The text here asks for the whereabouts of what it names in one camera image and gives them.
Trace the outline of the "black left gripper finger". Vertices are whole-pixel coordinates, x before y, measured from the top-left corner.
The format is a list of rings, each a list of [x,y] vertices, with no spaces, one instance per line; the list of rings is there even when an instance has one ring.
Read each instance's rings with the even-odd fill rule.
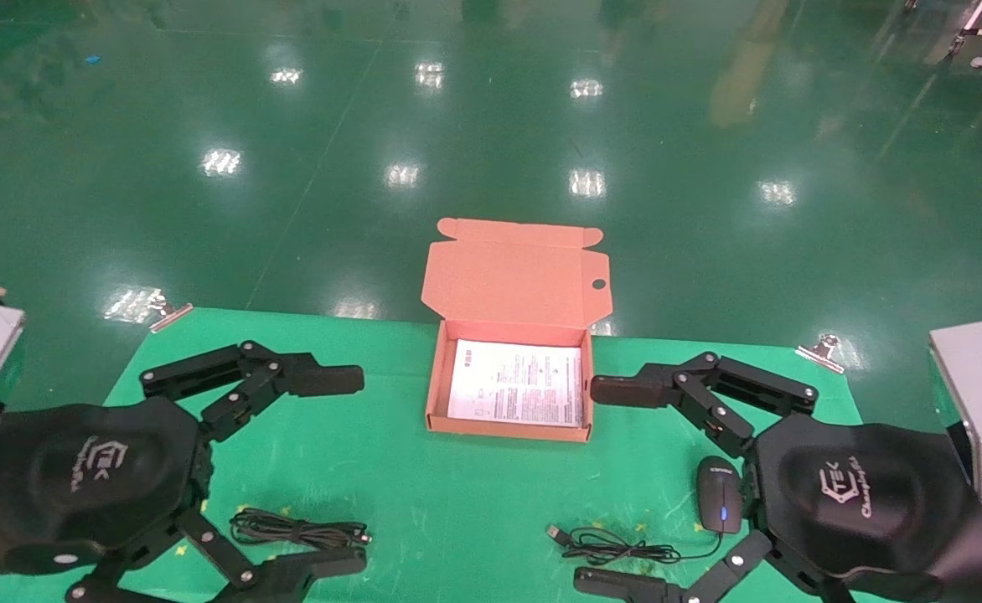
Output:
[[[311,353],[277,353],[256,341],[143,371],[148,398],[178,402],[227,386],[228,392],[201,411],[200,431],[209,441],[226,441],[284,394],[301,398],[356,394],[364,389],[358,365],[323,366]]]

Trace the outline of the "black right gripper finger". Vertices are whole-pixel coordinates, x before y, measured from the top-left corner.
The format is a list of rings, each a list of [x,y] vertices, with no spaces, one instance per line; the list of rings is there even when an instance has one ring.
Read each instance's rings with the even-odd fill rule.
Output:
[[[818,401],[813,386],[713,352],[680,365],[646,363],[632,377],[595,375],[590,395],[600,405],[674,408],[733,458],[747,457],[755,431],[726,398],[778,417],[812,415]]]
[[[576,569],[574,587],[624,602],[724,602],[771,566],[814,602],[852,602],[847,579],[859,566],[858,541],[846,528],[754,528],[689,586],[602,565]]]

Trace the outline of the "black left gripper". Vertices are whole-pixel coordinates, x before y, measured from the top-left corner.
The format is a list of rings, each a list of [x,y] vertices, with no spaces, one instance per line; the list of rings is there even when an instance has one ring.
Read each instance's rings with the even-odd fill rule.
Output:
[[[0,575],[97,564],[67,590],[70,602],[159,602],[121,587],[121,580],[162,556],[165,544],[188,539],[227,581],[215,602],[302,602],[316,581],[367,568],[365,523],[242,508],[228,523],[230,534],[222,534],[202,512],[186,511],[207,496],[211,473],[199,421],[164,399],[6,412]],[[307,552],[253,564],[239,550],[273,543]]]

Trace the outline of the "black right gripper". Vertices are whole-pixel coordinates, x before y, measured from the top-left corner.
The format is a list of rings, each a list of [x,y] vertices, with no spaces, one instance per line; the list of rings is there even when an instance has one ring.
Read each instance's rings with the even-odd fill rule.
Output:
[[[752,530],[797,587],[939,587],[937,564],[979,510],[947,436],[778,421],[747,456]]]

